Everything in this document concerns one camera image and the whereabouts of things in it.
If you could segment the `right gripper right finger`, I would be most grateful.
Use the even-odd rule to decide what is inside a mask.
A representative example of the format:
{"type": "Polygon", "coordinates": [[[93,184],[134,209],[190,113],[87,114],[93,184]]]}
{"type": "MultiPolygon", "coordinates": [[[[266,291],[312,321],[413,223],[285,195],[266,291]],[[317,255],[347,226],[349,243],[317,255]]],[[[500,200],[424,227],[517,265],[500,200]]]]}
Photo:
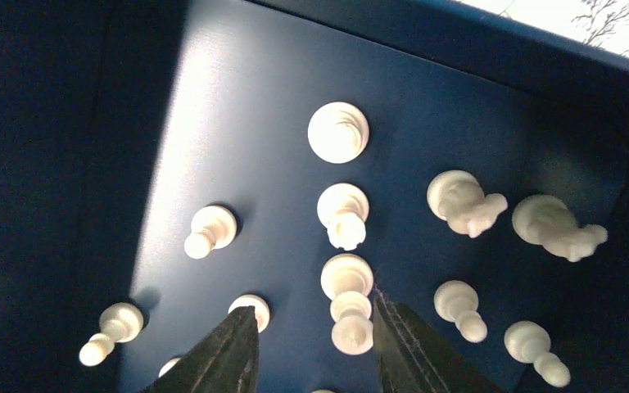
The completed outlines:
{"type": "Polygon", "coordinates": [[[373,298],[373,351],[381,392],[502,392],[408,305],[373,298]]]}

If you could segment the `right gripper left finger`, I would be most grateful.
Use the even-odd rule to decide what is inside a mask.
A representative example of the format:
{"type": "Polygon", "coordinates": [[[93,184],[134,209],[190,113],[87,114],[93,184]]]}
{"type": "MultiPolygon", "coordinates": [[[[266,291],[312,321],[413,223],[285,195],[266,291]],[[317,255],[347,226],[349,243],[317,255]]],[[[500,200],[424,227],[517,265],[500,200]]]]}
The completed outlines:
{"type": "Polygon", "coordinates": [[[141,392],[255,392],[258,369],[255,308],[237,307],[141,392]]]}

